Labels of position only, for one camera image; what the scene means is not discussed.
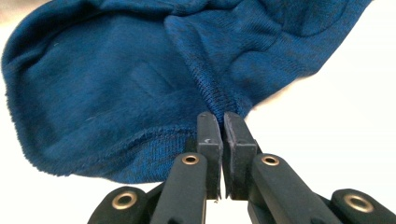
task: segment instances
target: metal ring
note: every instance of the metal ring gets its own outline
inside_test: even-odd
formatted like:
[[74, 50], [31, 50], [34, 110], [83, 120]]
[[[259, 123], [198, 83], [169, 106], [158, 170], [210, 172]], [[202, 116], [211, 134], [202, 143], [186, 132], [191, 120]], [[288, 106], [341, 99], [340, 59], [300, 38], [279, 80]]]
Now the metal ring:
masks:
[[124, 210], [134, 206], [137, 201], [137, 195], [133, 191], [125, 191], [119, 195], [117, 195], [111, 205], [117, 210]]
[[270, 166], [278, 166], [279, 165], [279, 159], [273, 156], [264, 156], [262, 158], [262, 162], [264, 162], [267, 165]]
[[182, 161], [184, 164], [194, 165], [194, 164], [198, 163], [199, 158], [194, 155], [188, 155], [188, 156], [183, 157]]
[[347, 194], [344, 196], [344, 201], [346, 201], [347, 205], [360, 212], [371, 213], [374, 211], [373, 205], [359, 195]]

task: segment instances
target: blue cloth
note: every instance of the blue cloth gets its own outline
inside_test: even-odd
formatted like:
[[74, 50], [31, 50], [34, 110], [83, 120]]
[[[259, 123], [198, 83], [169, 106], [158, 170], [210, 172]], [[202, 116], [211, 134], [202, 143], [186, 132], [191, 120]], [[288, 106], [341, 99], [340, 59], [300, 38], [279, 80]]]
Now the blue cloth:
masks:
[[26, 158], [54, 175], [164, 180], [206, 110], [315, 74], [370, 0], [55, 0], [3, 55]]

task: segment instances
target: white surface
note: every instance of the white surface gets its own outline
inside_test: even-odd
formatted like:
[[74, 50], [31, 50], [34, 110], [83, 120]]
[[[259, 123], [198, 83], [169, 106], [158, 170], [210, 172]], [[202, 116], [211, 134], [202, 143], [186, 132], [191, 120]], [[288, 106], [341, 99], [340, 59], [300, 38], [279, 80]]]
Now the white surface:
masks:
[[[35, 6], [0, 3], [0, 48]], [[376, 0], [319, 73], [253, 110], [247, 124], [264, 152], [284, 158], [316, 193], [361, 190], [396, 212], [396, 1]], [[0, 223], [86, 223], [121, 186], [56, 177], [23, 157], [0, 81]], [[155, 185], [141, 185], [149, 190]], [[206, 223], [249, 223], [247, 204], [207, 203]]]

